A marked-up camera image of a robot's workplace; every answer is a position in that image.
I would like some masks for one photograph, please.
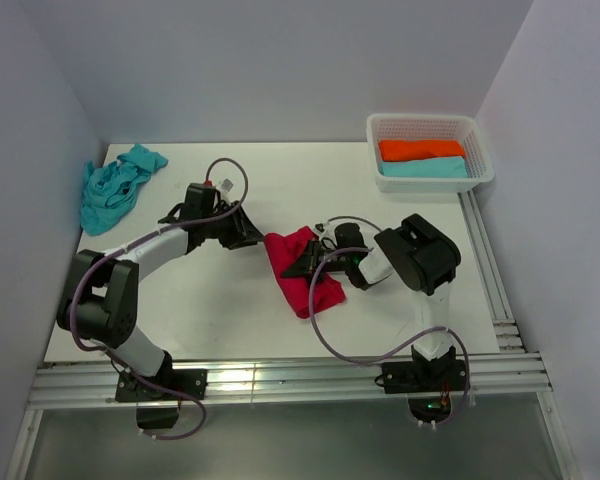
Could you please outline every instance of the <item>white wall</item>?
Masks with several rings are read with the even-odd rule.
[[[362,140],[474,115],[531,0],[22,0],[112,142]]]
[[[100,142],[19,4],[0,0],[0,478],[79,232]]]
[[[600,479],[600,0],[536,0],[478,115],[479,201],[522,333]]]

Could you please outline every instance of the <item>red cloth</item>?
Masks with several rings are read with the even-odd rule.
[[[278,285],[287,302],[300,318],[309,318],[309,282],[304,277],[280,278],[280,275],[300,257],[309,240],[314,238],[316,236],[309,227],[302,227],[286,237],[277,233],[268,233],[264,236],[264,246]],[[315,312],[342,303],[344,299],[340,282],[326,273],[322,274],[322,281],[316,284],[313,295]]]

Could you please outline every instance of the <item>gray floor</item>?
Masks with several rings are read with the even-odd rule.
[[[139,436],[130,409],[50,411],[27,479],[560,478],[535,395],[477,402],[435,433],[404,399],[215,407],[176,442]]]

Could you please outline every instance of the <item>plastic basket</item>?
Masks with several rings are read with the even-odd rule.
[[[457,140],[467,156],[469,178],[397,178],[380,173],[380,140]],[[367,119],[369,158],[382,192],[461,193],[493,180],[493,165],[476,122],[459,115],[374,114]]]

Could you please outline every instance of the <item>orange cloth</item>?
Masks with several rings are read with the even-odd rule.
[[[381,140],[378,146],[385,162],[409,162],[437,157],[466,158],[464,148],[455,140]]]

